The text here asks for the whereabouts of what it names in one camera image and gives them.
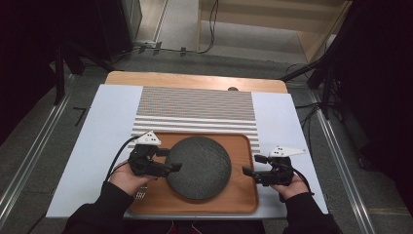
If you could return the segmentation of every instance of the black sleeve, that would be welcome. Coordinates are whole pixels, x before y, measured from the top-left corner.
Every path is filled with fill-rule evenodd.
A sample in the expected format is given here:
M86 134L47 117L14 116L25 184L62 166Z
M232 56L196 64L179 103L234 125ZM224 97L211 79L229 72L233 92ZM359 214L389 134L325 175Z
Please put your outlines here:
M121 233L133 197L110 182L93 204L80 207L66 222L63 233Z
M311 193L295 195L285 201L288 227L283 234L290 233L341 233L331 214L323 214Z

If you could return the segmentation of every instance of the wooden board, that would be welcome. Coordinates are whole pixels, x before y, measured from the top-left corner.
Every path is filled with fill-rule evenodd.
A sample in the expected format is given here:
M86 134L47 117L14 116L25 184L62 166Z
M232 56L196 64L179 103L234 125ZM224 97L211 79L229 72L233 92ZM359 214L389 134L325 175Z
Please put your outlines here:
M171 148L181 139L191 136L210 137L219 142L231 158L232 172L228 185L216 196L206 200L192 200L176 193L163 177L148 184L143 200L135 200L130 210L135 214L228 214L252 213L258 207L256 184L243 174L243 166L253 167L249 140L235 134L158 133L160 147ZM154 159L164 162L165 158Z
M107 75L105 84L225 91L231 87L235 87L242 92L287 94L286 85L281 80L187 75L160 72L112 71Z

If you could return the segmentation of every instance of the striped cloth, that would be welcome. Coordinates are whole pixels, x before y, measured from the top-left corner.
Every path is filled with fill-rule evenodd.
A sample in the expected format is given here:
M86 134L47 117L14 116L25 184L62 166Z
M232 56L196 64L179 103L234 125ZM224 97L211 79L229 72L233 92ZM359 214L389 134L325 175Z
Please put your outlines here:
M144 87L131 135L151 130L243 134L259 153L250 92Z

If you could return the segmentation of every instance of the person's right hand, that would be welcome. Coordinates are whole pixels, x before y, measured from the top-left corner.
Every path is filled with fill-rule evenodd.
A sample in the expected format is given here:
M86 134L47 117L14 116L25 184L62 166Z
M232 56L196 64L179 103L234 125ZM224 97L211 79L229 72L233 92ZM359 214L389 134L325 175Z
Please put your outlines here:
M285 200L300 193L309 192L307 185L298 175L294 175L291 183L288 186L276 184L272 184L270 186L274 188L276 191L278 191Z

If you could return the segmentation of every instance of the wooden tray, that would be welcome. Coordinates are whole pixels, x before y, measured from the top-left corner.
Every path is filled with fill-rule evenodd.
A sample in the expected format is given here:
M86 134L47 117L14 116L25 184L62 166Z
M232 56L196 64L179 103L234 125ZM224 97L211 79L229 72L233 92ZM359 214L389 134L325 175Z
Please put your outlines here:
M210 137L219 142L231 158L232 172L228 185L216 196L206 200L192 200L176 193L167 180L160 177L148 184L143 200L135 200L130 210L135 214L228 214L252 213L258 207L257 188L253 179L243 174L243 166L253 168L249 140L235 134L156 133L160 147L171 148L191 136ZM158 162L165 158L154 157Z

